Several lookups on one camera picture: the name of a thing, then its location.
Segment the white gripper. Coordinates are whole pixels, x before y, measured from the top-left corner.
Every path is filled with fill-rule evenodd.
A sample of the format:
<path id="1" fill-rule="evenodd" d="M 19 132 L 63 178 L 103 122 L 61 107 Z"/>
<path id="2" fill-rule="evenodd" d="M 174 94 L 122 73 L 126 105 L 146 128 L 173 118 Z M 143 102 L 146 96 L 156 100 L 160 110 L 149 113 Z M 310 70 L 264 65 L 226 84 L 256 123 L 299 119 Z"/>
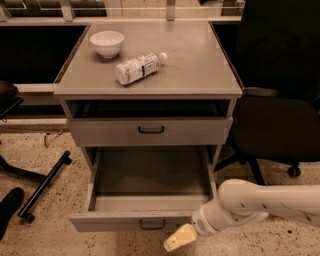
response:
<path id="1" fill-rule="evenodd" d="M 163 243 L 167 252 L 174 251 L 196 240 L 197 234 L 209 237 L 229 227 L 240 227 L 265 220 L 269 214 L 250 210 L 243 199 L 214 198 L 202 205 L 191 217 L 191 224 L 184 224 Z"/>

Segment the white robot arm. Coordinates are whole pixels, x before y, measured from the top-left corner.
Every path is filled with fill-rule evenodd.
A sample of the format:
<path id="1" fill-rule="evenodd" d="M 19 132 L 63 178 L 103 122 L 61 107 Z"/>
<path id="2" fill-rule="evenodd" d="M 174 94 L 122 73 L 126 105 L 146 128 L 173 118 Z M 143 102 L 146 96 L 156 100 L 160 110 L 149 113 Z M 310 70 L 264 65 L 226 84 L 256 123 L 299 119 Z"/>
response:
<path id="1" fill-rule="evenodd" d="M 179 227 L 164 242 L 171 252 L 190 244 L 198 236 L 208 237 L 229 227 L 265 220 L 270 214 L 320 227 L 319 185 L 257 185 L 229 179 L 203 204 L 191 222 Z"/>

